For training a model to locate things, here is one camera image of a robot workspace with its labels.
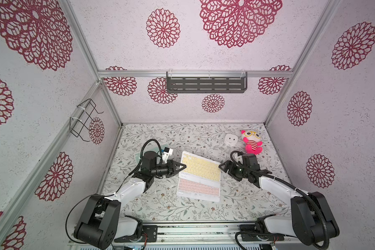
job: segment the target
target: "printed wallpaper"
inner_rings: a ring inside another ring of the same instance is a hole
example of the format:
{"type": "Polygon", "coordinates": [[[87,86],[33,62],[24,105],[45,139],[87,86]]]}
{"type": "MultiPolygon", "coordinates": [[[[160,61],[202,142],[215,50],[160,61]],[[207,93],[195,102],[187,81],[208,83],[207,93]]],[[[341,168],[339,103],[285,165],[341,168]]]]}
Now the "printed wallpaper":
{"type": "MultiPolygon", "coordinates": [[[[0,216],[93,83],[56,1],[0,1],[0,216]]],[[[103,171],[97,166],[117,131],[107,104],[98,103],[105,113],[84,132],[91,142],[70,139],[1,249],[65,243],[63,217],[86,191],[95,192],[103,171]]]]}
{"type": "Polygon", "coordinates": [[[327,198],[333,249],[375,249],[375,0],[340,5],[268,129],[292,183],[327,198]]]}
{"type": "Polygon", "coordinates": [[[326,0],[71,0],[100,69],[294,65],[326,0]]]}
{"type": "MultiPolygon", "coordinates": [[[[82,130],[81,138],[70,136],[61,149],[49,171],[20,213],[17,223],[2,244],[2,249],[62,249],[68,242],[65,235],[65,218],[70,209],[83,197],[94,194],[105,162],[115,140],[118,126],[103,98],[98,92],[94,98],[96,108],[101,114],[92,113],[93,119],[86,115],[90,125],[100,121],[99,129],[82,130]]],[[[75,223],[83,210],[80,205],[74,209],[68,220],[68,231],[73,232],[75,223]]]]}
{"type": "MultiPolygon", "coordinates": [[[[281,70],[280,65],[272,70],[281,70]]],[[[248,78],[243,94],[170,94],[165,78],[104,78],[123,122],[263,122],[286,78],[248,78]]]]}

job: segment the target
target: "white keyboard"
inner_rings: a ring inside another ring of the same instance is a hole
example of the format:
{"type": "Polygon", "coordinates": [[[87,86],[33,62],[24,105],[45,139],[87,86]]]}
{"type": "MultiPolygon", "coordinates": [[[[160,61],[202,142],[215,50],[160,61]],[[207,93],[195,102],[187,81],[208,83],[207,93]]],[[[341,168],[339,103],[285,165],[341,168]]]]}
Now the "white keyboard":
{"type": "Polygon", "coordinates": [[[186,164],[186,168],[179,173],[180,178],[213,187],[221,186],[221,170],[218,167],[221,163],[186,151],[182,152],[181,163],[186,164]]]}

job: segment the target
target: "wire rack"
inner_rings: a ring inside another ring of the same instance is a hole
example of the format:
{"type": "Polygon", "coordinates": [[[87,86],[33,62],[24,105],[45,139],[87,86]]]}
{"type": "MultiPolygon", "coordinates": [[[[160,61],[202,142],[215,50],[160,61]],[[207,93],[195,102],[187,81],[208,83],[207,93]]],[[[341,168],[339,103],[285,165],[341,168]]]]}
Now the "wire rack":
{"type": "Polygon", "coordinates": [[[77,105],[77,107],[83,109],[83,112],[80,114],[79,117],[70,117],[70,132],[75,137],[80,137],[84,142],[90,142],[90,140],[88,141],[88,140],[85,140],[84,138],[82,138],[81,132],[82,132],[82,130],[83,130],[84,127],[87,130],[89,130],[89,128],[85,124],[87,123],[87,121],[89,120],[89,118],[91,120],[93,120],[93,118],[90,116],[93,113],[93,111],[95,111],[98,114],[102,114],[102,113],[104,113],[104,111],[103,112],[98,112],[97,109],[96,109],[96,103],[92,99],[90,99],[90,98],[86,99],[85,101],[83,101],[82,103],[80,103],[79,105],[77,105]],[[90,112],[87,112],[86,110],[89,108],[89,106],[92,107],[92,110],[90,112]],[[83,114],[87,114],[87,117],[86,117],[85,121],[82,121],[82,119],[81,119],[81,117],[82,117],[83,114]],[[76,131],[75,127],[79,123],[82,124],[82,127],[81,127],[81,129],[79,131],[76,131]]]}

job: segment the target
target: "red striped shirt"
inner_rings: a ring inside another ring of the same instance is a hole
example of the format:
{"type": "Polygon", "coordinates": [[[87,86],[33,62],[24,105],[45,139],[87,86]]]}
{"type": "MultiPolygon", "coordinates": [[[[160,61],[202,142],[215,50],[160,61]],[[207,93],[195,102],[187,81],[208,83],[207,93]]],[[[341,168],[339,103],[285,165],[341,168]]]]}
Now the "red striped shirt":
{"type": "Polygon", "coordinates": [[[253,150],[258,148],[257,143],[255,141],[247,141],[246,145],[250,145],[253,150]]]}

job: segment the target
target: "keyboard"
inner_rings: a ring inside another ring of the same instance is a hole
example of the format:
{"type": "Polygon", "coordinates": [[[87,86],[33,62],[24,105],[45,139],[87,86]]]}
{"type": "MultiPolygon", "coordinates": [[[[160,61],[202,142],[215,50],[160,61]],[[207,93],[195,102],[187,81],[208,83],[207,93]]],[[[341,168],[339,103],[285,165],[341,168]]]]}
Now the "keyboard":
{"type": "Polygon", "coordinates": [[[182,152],[181,163],[186,164],[186,168],[179,173],[180,178],[220,187],[221,170],[218,166],[221,163],[186,151],[182,152]]]}
{"type": "Polygon", "coordinates": [[[220,202],[220,189],[180,178],[176,195],[198,200],[220,202]]]}
{"type": "Polygon", "coordinates": [[[216,187],[207,186],[204,184],[192,182],[190,180],[180,179],[178,188],[180,191],[199,193],[212,196],[219,196],[220,189],[216,187]]]}

